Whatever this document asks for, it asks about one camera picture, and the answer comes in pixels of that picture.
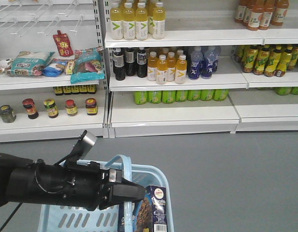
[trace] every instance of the snack bag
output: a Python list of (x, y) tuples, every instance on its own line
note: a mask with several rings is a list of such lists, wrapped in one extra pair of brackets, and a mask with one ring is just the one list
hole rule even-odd
[(75, 50), (75, 69), (71, 84), (105, 78), (100, 51), (102, 47)]

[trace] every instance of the glass jar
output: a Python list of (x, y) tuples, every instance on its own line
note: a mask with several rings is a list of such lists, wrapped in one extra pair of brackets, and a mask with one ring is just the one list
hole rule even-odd
[(0, 116), (5, 123), (14, 122), (17, 117), (14, 113), (14, 109), (10, 105), (2, 105), (0, 107)]

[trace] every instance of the dark soda bottle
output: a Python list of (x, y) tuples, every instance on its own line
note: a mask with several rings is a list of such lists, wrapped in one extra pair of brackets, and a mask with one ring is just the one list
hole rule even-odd
[(113, 50), (113, 71), (116, 80), (123, 81), (125, 79), (124, 57), (121, 48)]
[(147, 76), (147, 53), (144, 47), (140, 47), (137, 52), (137, 76), (146, 77)]
[(125, 50), (125, 70), (128, 76), (135, 75), (134, 48), (132, 47), (128, 47)]

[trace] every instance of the orange juice bottle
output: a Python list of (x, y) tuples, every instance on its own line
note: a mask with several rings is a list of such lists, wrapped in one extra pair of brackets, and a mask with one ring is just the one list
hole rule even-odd
[(279, 0), (276, 5), (276, 10), (271, 21), (272, 25), (282, 26), (284, 17), (288, 11), (289, 1), (288, 0)]
[(260, 21), (264, 12), (264, 1), (256, 0), (255, 5), (252, 8), (252, 13), (247, 26), (248, 30), (258, 30), (260, 26)]
[(239, 0), (237, 12), (234, 19), (236, 23), (242, 23), (242, 21), (244, 20), (248, 1), (249, 0)]
[(274, 11), (275, 11), (275, 0), (267, 0), (264, 5), (264, 12), (259, 26), (260, 30), (268, 29)]

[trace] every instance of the bottle cap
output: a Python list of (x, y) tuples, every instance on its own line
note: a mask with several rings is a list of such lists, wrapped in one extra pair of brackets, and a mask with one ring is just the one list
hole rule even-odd
[(166, 60), (166, 55), (160, 55), (159, 58), (160, 60)]

